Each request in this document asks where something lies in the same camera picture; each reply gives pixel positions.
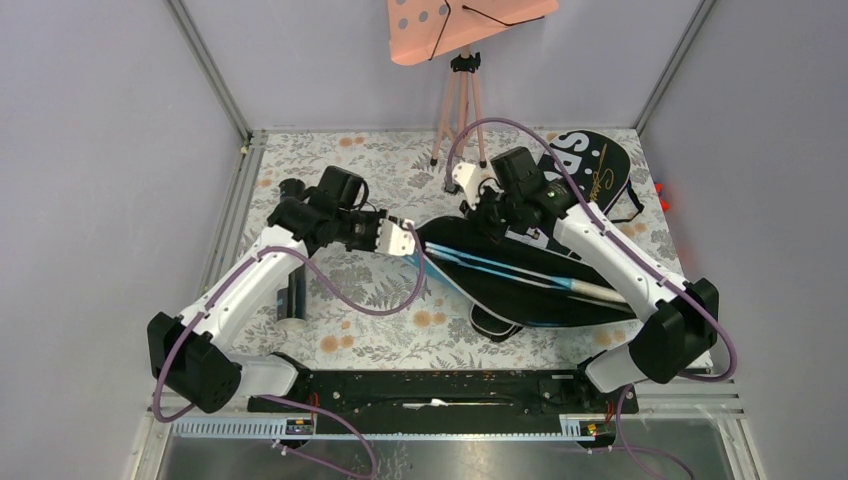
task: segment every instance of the black strap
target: black strap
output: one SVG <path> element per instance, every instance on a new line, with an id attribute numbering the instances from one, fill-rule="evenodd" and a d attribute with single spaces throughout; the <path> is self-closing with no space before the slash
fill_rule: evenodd
<path id="1" fill-rule="evenodd" d="M 645 205 L 639 200 L 639 196 L 636 195 L 636 192 L 633 190 L 633 182 L 630 180 L 627 181 L 627 196 L 630 197 L 630 201 L 633 202 L 633 205 L 636 207 L 636 213 L 630 216 L 630 218 L 619 218 L 617 220 L 612 220 L 612 223 L 627 223 L 632 221 L 634 218 L 638 217 L 640 213 L 645 210 Z"/>

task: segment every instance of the tripod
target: tripod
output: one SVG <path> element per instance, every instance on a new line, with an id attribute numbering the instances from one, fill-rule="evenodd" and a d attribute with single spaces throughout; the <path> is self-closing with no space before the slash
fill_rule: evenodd
<path id="1" fill-rule="evenodd" d="M 442 145 L 442 139 L 445 135 L 452 141 L 456 141 L 456 135 L 465 129 L 468 125 L 468 84 L 471 84 L 471 93 L 474 98 L 474 115 L 477 120 L 483 116 L 480 108 L 480 82 L 475 73 L 480 68 L 480 52 L 471 56 L 471 46 L 462 47 L 462 52 L 453 60 L 451 60 L 451 74 L 448 81 L 448 91 L 445 93 L 445 99 L 442 102 L 442 117 L 439 120 L 439 131 L 436 134 L 436 144 L 433 146 L 433 154 L 430 156 L 430 165 L 436 165 L 439 160 L 439 147 Z M 459 78 L 459 107 L 457 112 L 456 134 L 450 128 L 450 114 L 453 106 L 453 90 Z M 456 154 L 462 156 L 462 151 L 465 148 L 465 142 L 468 137 L 462 139 L 456 147 Z M 483 148 L 483 128 L 477 127 L 477 145 L 480 148 L 480 167 L 486 167 L 486 155 Z"/>

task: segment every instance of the orange board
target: orange board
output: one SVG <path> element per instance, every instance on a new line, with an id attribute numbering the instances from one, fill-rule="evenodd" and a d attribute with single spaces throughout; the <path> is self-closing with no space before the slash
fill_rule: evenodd
<path id="1" fill-rule="evenodd" d="M 387 0 L 389 50 L 392 61 L 414 65 L 503 32 L 519 23 L 543 17 L 559 8 L 557 0 Z M 463 5 L 481 13 L 464 9 Z M 444 33 L 439 39 L 439 32 Z"/>

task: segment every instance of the robotic arm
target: robotic arm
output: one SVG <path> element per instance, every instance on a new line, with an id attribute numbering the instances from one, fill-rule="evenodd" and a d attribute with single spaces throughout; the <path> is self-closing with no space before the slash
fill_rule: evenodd
<path id="1" fill-rule="evenodd" d="M 402 228 L 410 222 L 390 217 L 386 210 L 359 208 L 368 199 L 361 177 L 329 167 L 317 187 L 304 187 L 295 179 L 282 182 L 282 198 L 268 226 L 235 266 L 176 318 L 159 313 L 148 324 L 153 376 L 168 370 L 165 385 L 206 413 L 234 396 L 288 393 L 297 371 L 285 359 L 224 352 L 253 312 L 273 299 L 289 274 L 319 248 L 339 242 L 348 250 L 413 253 L 414 239 Z M 354 205 L 360 191 L 362 200 Z M 187 328 L 191 331 L 165 368 Z"/>
<path id="2" fill-rule="evenodd" d="M 461 207 L 466 218 L 495 239 L 510 228 L 540 228 L 595 268 L 645 324 L 631 342 L 580 365 L 580 374 L 595 389 L 607 393 L 646 378 L 667 383 L 715 344 L 716 331 L 669 287 L 676 285 L 715 316 L 718 291 L 709 281 L 688 282 L 619 234 L 619 241 L 661 272 L 663 280 L 655 281 L 611 241 L 607 233 L 615 227 L 598 206 L 588 204 L 603 227 L 592 221 L 564 179 L 545 179 L 526 148 L 510 150 L 491 165 L 497 188 L 476 165 L 462 163 L 453 170 L 467 199 Z"/>

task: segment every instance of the tabletop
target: tabletop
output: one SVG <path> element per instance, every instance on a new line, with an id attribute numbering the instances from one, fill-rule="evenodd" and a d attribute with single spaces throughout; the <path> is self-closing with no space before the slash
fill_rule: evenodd
<path id="1" fill-rule="evenodd" d="M 566 129 L 537 129 L 545 138 Z M 665 215 L 635 130 L 596 129 L 621 144 L 632 162 L 631 179 L 645 210 L 619 225 L 624 234 L 668 268 L 681 273 Z M 418 223 L 442 215 L 458 215 L 462 197 L 442 192 L 444 155 L 429 163 L 435 139 L 432 131 L 288 132 L 272 133 L 266 144 L 242 234 L 243 253 L 265 226 L 279 202 L 280 181 L 297 177 L 315 185 L 324 168 L 337 165 L 361 175 L 370 188 L 369 201 L 392 215 Z M 476 161 L 476 142 L 465 149 L 466 161 Z M 487 130 L 487 155 L 516 146 L 529 148 L 536 158 L 542 147 L 513 130 Z M 626 195 L 610 218 L 632 215 Z M 313 259 L 345 295 L 371 308 L 387 309 L 403 301 L 414 285 L 416 270 L 397 257 L 345 252 L 341 245 L 318 251 Z M 632 338 L 637 320 L 595 327 L 525 328 L 495 344 L 476 333 L 469 323 L 470 301 L 444 284 L 428 278 L 407 310 L 371 317 L 352 310 L 307 273 L 306 318 L 277 322 L 276 306 L 261 307 L 240 332 L 233 348 L 264 355 L 284 352 L 313 369 L 486 369 L 573 368 L 579 362 Z M 709 368 L 709 352 L 693 367 Z"/>

